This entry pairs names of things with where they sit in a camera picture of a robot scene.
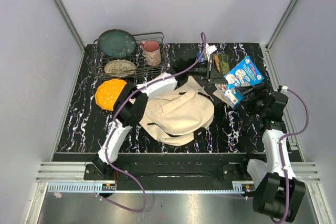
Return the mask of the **blue comic book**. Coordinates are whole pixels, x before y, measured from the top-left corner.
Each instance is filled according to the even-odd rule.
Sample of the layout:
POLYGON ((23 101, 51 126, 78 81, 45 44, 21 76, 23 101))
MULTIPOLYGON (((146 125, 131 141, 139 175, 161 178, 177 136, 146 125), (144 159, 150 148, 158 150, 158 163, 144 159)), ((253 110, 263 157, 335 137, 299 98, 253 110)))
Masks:
POLYGON ((258 70, 250 56, 245 57, 238 65, 224 75, 227 84, 216 83, 217 88, 214 93, 230 107, 235 107, 245 95, 239 88, 248 89, 260 84, 264 76, 258 70))

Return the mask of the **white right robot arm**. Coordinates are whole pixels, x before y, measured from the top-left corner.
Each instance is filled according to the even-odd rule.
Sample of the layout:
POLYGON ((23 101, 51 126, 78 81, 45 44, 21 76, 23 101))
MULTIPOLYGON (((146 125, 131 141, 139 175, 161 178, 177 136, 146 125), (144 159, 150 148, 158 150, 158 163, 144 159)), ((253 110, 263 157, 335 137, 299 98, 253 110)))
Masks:
POLYGON ((293 222, 306 193, 305 184, 297 179, 290 165, 287 150, 291 134, 287 132, 283 114, 288 91, 286 86, 268 91, 264 83, 238 88, 247 111, 259 116, 266 151, 265 158, 248 154, 238 173, 242 179, 254 182, 254 212, 270 217, 273 223, 293 222))

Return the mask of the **cream canvas student bag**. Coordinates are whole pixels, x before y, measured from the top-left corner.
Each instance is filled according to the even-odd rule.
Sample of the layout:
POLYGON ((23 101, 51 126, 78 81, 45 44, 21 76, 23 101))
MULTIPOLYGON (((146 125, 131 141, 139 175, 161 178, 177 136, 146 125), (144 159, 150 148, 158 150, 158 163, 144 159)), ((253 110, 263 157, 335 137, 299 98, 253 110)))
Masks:
POLYGON ((156 141, 182 146, 201 135, 214 118, 213 99, 193 77, 150 100, 140 125, 156 141))

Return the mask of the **Animal Farm paperback book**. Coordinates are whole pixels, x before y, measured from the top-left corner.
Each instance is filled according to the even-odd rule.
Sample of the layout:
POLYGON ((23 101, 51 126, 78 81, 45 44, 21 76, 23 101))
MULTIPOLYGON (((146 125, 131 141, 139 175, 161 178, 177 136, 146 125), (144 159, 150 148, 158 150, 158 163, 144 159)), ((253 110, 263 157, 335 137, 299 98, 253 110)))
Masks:
POLYGON ((204 56, 201 56, 201 53, 199 52, 196 55, 196 60, 199 60, 199 62, 193 71, 200 76, 205 76, 206 74, 209 75, 208 64, 211 60, 215 61, 216 67, 222 75, 225 75, 230 71, 229 56, 226 54, 211 54, 208 61, 204 56))

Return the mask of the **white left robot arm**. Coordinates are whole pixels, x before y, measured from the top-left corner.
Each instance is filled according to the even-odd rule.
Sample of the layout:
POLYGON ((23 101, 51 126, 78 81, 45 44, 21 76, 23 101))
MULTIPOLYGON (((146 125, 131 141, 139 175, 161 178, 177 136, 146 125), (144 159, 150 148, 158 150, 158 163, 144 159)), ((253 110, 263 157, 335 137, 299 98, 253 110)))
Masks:
POLYGON ((103 146, 92 160, 95 174, 103 180, 113 175, 112 163, 118 158, 118 152, 128 132, 144 117, 149 101, 168 91, 173 91, 177 85, 184 84, 188 77, 201 77, 209 83, 228 84, 224 75, 217 67, 215 60, 199 63, 191 59, 187 68, 182 68, 187 62, 179 62, 175 68, 160 74, 155 79, 143 84, 134 85, 121 79, 105 81, 95 93, 96 104, 104 110, 112 112, 112 126, 103 146))

